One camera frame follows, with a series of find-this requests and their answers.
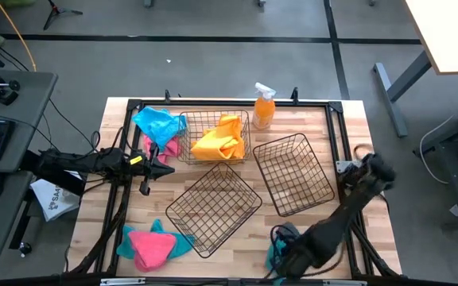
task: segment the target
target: blue cloth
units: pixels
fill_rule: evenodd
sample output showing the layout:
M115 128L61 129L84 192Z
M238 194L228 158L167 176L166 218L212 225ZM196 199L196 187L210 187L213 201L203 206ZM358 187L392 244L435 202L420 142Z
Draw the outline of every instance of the blue cloth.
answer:
M168 110L151 107L145 107L132 119L151 141L157 143L160 153L165 150L167 142L187 125L185 116L172 116Z
M280 256L280 252L285 247L285 243L282 240L277 238L276 241L275 241L275 245L277 246L278 256ZM275 262L276 265L278 265L281 262L280 261L280 257L275 257L274 256L274 246L270 245L270 247L268 248L268 253L266 254L266 262L265 262L265 266L269 271L271 271L271 269L273 268L273 266L271 265L271 260L272 259L275 260L274 262ZM274 286L280 286L280 284L284 280L285 280L285 278L280 278L280 279L274 280Z
M171 251L169 256L167 257L167 260L170 260L176 257L180 257L181 255L187 253L188 251L192 249L192 245L187 242L187 240L185 239L185 237L182 234L164 231L162 222L158 218L155 219L155 221L153 222L153 225L151 225L150 231L156 232L159 234L172 234L176 238L176 244L174 245L173 250ZM188 237L188 240L191 240L193 244L193 236L187 235L187 237Z
M128 236L131 231L135 231L135 228L131 226L123 226L123 239L116 249L116 253L126 259L134 259L135 256L135 250L132 248L132 243L130 241L130 237ZM151 230L149 231L158 234L172 234L176 238L176 244L174 245L171 253L167 256L167 260L180 257L192 249L192 245L187 242L182 234L165 231L162 226L162 222L158 218L153 221L153 225L151 225ZM192 240L193 244L193 236L188 235L187 238Z
M132 243L130 241L130 237L128 236L128 233L131 231L135 231L135 228L131 226L123 226L123 239L116 249L116 253L120 257L125 257L126 259L134 259L135 256L135 251L132 248Z

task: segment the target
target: spray bottle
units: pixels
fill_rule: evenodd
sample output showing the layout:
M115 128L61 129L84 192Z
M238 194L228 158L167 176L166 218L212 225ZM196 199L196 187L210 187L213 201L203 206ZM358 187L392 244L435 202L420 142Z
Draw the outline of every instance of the spray bottle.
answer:
M261 96L255 102L252 123L257 129L265 129L270 127L274 118L275 102L273 96L277 92L260 83L255 83L255 88L258 89Z

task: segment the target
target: towel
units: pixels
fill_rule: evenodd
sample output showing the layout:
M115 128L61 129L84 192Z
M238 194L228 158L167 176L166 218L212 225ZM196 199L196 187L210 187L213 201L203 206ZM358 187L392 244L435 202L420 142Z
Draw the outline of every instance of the towel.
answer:
M278 256L280 256L280 252L282 251L282 249L284 249L285 243L281 239L277 238L275 240L275 245L277 246ZM268 249L268 253L266 254L266 262L265 262L265 265L266 265L266 268L268 269L268 271L271 271L271 269L273 268L273 266L272 266L272 264L270 262L273 259L274 259L274 262L275 262L276 265L278 265L281 262L279 257L275 257L274 256L274 246L270 245L270 247ZM284 280L285 280L285 278L278 278L278 279L274 280L274 286L281 285Z
M149 147L151 146L152 141L146 135L142 135L144 138L144 149L146 150L146 154L149 157ZM174 137L171 141L167 142L165 145L165 149L161 149L160 153L158 154L158 161L160 163L165 164L167 162L167 157L178 157L178 137Z
M116 249L116 253L126 259L134 259L135 257L135 250L132 247L129 235L130 232L133 231L136 231L135 228L131 226L123 226L122 242ZM194 244L194 238L192 235L187 235L187 238L185 239L182 234L165 231L162 226L162 222L158 218L153 221L153 225L149 231L157 234L171 234L176 238L176 243L174 244L171 253L167 256L167 260L182 256L190 251L192 249L192 245Z
M174 245L173 250L171 251L169 256L167 257L167 260L180 257L192 249L192 245L187 242L187 239L190 240L192 244L194 244L194 238L192 235L187 235L187 239L185 239L185 237L182 234L164 231L162 222L158 218L155 219L155 221L153 222L153 225L151 226L151 232L158 234L171 234L174 235L174 237L176 238L176 244Z
M160 152L187 125L184 116L172 116L168 110L155 110L151 107L145 107L132 119L151 141L157 143Z
M243 159L245 142L241 132L241 118L223 114L217 127L204 130L203 137L193 142L191 152L197 160Z
M135 249L135 267L141 272L160 268L176 243L172 234L156 234L144 231L128 233L132 248Z
M123 239L116 249L116 253L120 257L125 257L126 259L134 259L135 256L135 251L132 248L132 243L130 242L130 237L128 235L131 231L135 231L135 228L132 226L123 226Z

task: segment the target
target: floor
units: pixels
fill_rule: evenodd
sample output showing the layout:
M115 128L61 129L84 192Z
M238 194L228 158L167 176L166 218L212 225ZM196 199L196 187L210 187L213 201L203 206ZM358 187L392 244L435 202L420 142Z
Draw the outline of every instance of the floor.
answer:
M398 105L410 135L398 139L371 72L375 62L382 62L396 79L421 52L419 44L400 41L417 39L402 0L378 0L375 7L366 0L332 0L338 38L399 39L396 44L337 44L342 73L334 61L329 41L334 34L328 29L323 0L269 0L264 11L251 0L157 0L150 10L138 0L57 4L84 15L63 17L43 31L46 1L9 12L23 34L109 36L106 41L28 41L38 70L59 75L54 102L86 134L99 128L107 97L162 96L165 89L184 97L249 98L255 96L253 86L259 81L276 89L279 98L299 87L303 99L363 100L375 148L398 172L396 187L386 197L402 271L418 279L458 282L458 232L440 228L453 219L448 209L454 194L434 181L411 153L425 132L457 111L458 75L441 77L431 70L407 91ZM12 32L0 13L0 33ZM291 41L296 42L164 42L116 36L295 37ZM300 37L317 40L299 43ZM19 41L8 41L6 49L30 66ZM344 82L346 95L340 88ZM46 114L59 148L88 150L54 110L48 108ZM46 128L43 122L40 128ZM42 138L33 139L32 149L47 146ZM445 177L436 156L428 156L428 162ZM74 222L33 219L31 224L26 240L33 244L33 253L22 260L16 251L4 251L0 279L62 270Z

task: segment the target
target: black wire basket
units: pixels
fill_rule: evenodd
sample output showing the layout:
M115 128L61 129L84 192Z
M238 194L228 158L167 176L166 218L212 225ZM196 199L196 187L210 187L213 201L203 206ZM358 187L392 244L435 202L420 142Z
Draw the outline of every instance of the black wire basket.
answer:
M217 127L223 114L238 115L241 118L241 137L245 141L245 156L243 159L197 160L190 151L193 147L193 142L200 140L206 129ZM245 110L185 111L180 116L185 116L186 125L185 122L180 120L179 130L181 131L178 133L179 161L187 164L242 163L250 157L250 119Z
M254 157L278 215L294 215L335 197L304 134L254 148Z
M226 163L218 163L165 210L202 257L210 257L262 204Z

